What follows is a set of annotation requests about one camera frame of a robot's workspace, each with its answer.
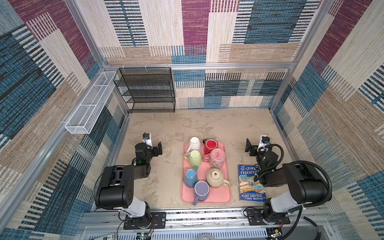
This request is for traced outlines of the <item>light green ceramic mug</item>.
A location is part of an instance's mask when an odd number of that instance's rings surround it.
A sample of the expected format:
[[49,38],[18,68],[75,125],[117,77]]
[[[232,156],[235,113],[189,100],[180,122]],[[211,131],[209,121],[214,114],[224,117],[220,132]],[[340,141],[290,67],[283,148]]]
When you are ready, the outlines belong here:
[[197,150],[185,153],[184,158],[188,161],[191,168],[200,167],[202,165],[202,156]]

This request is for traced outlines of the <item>red ceramic mug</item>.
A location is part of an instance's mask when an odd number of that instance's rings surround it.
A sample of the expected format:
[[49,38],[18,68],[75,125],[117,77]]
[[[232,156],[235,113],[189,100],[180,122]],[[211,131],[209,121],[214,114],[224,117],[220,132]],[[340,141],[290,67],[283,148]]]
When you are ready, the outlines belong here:
[[203,144],[204,144],[204,154],[205,155],[210,154],[212,150],[214,150],[218,147],[218,142],[214,139],[203,140]]

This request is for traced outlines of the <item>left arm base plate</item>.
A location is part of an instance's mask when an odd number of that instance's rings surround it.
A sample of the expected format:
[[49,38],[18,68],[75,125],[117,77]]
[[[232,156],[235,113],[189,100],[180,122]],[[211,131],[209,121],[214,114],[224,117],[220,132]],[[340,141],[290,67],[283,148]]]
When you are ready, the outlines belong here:
[[166,225],[166,212],[153,212],[145,214],[143,217],[130,218],[126,215],[124,230],[150,230],[164,229]]

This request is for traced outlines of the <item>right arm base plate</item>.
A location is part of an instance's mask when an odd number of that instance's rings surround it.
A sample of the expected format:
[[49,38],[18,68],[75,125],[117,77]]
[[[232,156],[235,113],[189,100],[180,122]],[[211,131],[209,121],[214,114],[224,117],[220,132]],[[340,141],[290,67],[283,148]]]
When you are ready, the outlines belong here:
[[245,208],[243,214],[248,218],[250,226],[267,226],[267,225],[285,225],[290,224],[291,220],[288,214],[272,214],[267,218],[264,218],[262,209],[258,208]]

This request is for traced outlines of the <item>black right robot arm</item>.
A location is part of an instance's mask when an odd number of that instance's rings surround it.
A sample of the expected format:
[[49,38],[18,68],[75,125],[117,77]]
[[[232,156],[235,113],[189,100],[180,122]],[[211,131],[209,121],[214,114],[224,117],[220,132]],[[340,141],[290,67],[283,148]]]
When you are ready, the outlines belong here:
[[250,211],[248,218],[251,225],[289,223],[289,213],[317,207],[332,199],[332,181],[323,168],[309,161],[284,164],[283,148],[272,144],[268,136],[262,135],[257,146],[246,140],[245,151],[257,161],[258,170],[251,180],[252,186],[287,185],[289,188],[277,197],[266,199],[262,209]]

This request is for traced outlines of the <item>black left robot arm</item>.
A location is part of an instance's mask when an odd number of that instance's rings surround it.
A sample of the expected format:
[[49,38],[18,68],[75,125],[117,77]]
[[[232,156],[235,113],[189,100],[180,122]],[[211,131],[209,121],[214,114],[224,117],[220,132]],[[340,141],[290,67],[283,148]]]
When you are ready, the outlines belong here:
[[129,229],[148,229],[156,224],[147,202],[134,196],[134,181],[147,178],[151,172],[151,160],[163,154],[162,143],[152,147],[146,143],[135,145],[136,157],[131,165],[109,166],[101,173],[95,192],[98,209],[118,210],[127,215],[124,222]]

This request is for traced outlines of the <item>white ceramic mug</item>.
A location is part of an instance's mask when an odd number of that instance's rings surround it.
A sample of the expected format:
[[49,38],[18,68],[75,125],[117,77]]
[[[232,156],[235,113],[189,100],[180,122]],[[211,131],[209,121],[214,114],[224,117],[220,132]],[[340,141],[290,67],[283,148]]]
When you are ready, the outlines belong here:
[[200,151],[200,149],[201,149],[201,142],[199,138],[192,137],[189,141],[189,147],[188,147],[187,153],[194,150]]

